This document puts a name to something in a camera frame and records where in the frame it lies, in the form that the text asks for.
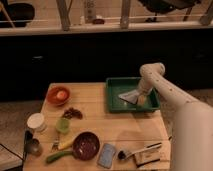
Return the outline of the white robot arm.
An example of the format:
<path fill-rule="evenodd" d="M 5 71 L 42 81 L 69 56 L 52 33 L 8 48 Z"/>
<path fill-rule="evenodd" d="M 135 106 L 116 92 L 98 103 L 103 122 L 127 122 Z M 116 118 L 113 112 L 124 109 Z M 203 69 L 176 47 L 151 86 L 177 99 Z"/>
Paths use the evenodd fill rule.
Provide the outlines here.
<path fill-rule="evenodd" d="M 213 107 L 191 96 L 163 75 L 162 63 L 144 64 L 139 91 L 155 88 L 176 109 L 170 171 L 213 171 Z"/>

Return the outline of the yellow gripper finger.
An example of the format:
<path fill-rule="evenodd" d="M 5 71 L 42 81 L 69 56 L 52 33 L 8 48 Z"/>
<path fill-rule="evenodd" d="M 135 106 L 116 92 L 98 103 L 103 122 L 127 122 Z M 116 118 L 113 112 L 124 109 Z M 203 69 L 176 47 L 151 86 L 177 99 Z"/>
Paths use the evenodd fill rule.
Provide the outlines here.
<path fill-rule="evenodd" d="M 147 97 L 145 95 L 140 95 L 137 99 L 137 104 L 139 106 L 143 106 L 145 104 L 146 100 L 147 100 Z"/>

